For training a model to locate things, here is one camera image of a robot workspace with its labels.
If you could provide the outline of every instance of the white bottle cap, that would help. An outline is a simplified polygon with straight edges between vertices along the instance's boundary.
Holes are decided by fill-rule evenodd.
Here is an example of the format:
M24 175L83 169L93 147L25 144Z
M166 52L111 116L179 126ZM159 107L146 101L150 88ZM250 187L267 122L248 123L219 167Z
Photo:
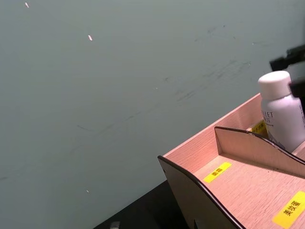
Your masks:
M263 75L258 80L263 99L275 100L291 94L289 84L290 74L286 71L277 71Z

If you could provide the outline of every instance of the wooden compartment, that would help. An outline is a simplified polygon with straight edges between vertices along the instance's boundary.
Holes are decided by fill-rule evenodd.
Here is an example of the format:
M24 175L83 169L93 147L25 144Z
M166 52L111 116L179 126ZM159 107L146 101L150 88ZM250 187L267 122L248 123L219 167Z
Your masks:
M290 154L246 131L262 120L260 102L258 94L158 157L190 228L283 228L274 216L305 192L305 143ZM225 162L231 166L217 175ZM290 228L305 228L305 213Z

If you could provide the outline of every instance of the black object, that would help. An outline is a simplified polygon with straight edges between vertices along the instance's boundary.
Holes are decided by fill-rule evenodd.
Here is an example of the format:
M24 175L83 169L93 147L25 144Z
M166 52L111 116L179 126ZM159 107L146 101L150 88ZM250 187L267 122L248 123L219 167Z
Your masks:
M114 224L119 229L188 229L167 181L94 229L110 229Z
M270 61L272 71L281 71L288 68L289 65L305 61L305 45L287 50L286 57L280 57ZM305 112L305 78L293 81L290 84L292 95L300 98L303 111Z

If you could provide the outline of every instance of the gray wall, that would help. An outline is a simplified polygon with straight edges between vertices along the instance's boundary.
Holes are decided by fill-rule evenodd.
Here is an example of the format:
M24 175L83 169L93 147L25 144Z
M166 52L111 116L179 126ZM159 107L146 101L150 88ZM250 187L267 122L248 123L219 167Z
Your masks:
M165 180L158 155L256 94L269 60L305 42L304 0L29 6L0 3L6 229L101 223Z

